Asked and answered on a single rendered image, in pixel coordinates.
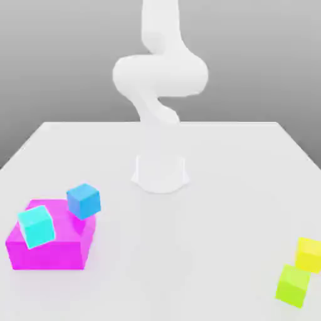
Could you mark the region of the small lime green cube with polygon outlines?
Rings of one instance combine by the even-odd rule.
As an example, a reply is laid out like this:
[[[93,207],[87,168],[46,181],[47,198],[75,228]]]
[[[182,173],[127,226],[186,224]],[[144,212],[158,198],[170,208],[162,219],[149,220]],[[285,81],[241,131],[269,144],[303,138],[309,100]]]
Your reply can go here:
[[[297,308],[302,308],[311,273],[292,265],[284,265],[275,298]]]

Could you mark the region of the small yellow cube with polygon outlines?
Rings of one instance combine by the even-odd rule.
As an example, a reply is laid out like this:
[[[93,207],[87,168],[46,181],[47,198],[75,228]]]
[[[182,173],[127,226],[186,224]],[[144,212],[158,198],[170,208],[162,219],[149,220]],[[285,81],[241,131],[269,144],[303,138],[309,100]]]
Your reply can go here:
[[[295,252],[295,266],[312,273],[320,273],[321,241],[300,237]]]

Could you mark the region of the small cyan cube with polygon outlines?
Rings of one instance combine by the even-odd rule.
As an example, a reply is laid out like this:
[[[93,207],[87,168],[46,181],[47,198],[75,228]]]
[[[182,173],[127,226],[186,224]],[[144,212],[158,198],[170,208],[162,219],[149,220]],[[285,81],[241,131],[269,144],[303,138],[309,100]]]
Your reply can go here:
[[[53,218],[44,205],[18,213],[18,223],[29,250],[55,240]]]

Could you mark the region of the small blue cube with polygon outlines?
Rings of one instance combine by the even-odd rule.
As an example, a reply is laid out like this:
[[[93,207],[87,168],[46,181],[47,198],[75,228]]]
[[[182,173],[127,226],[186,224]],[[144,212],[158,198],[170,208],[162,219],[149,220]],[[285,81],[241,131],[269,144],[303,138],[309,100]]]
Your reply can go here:
[[[100,193],[89,184],[81,184],[66,192],[68,210],[84,220],[101,211]]]

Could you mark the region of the large magenta box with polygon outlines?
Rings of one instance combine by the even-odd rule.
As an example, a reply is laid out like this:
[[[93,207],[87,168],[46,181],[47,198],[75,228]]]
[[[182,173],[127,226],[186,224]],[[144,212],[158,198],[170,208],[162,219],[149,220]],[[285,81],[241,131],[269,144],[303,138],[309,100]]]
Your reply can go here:
[[[96,217],[80,220],[69,212],[65,199],[32,199],[27,210],[44,205],[55,227],[56,238],[28,249],[16,223],[6,239],[6,249],[15,270],[82,270],[90,251]]]

